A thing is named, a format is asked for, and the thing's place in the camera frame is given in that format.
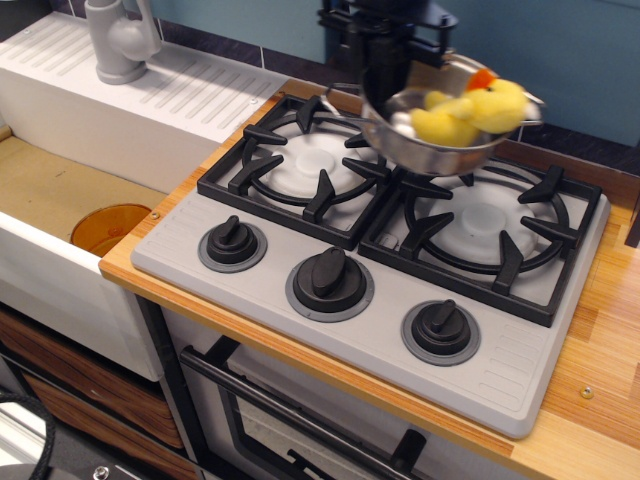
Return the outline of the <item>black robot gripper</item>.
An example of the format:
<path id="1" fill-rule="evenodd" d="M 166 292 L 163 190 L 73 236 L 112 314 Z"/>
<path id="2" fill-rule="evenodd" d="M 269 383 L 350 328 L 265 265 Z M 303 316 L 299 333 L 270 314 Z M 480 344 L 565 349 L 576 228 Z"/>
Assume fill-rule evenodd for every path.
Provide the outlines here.
<path id="1" fill-rule="evenodd" d="M 361 84 L 366 74 L 375 106 L 405 87 L 411 61 L 444 65 L 458 24 L 435 1 L 323 1 L 318 16 L 320 25 L 344 35 L 354 79 Z"/>

